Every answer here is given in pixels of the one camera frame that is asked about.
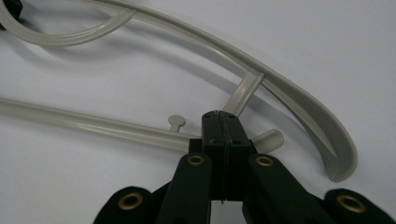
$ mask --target white background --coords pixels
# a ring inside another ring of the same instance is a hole
[[[304,129],[264,88],[241,116],[250,137],[285,136],[272,153],[311,193],[355,190],[396,218],[396,2],[139,0],[266,63],[341,120],[359,153],[355,174],[327,179]],[[109,14],[55,0],[23,1],[24,25],[49,34],[93,27]],[[0,32],[0,97],[200,134],[242,74],[201,47],[139,21],[65,49]],[[181,153],[0,116],[0,223],[92,223],[117,190],[154,191]],[[241,203],[213,203],[212,223],[244,223]]]

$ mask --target plastic connector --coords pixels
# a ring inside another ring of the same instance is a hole
[[[23,4],[20,0],[4,0],[4,5],[8,9],[9,13],[12,15],[15,20],[20,18]],[[0,30],[6,30],[4,26],[0,23]]]

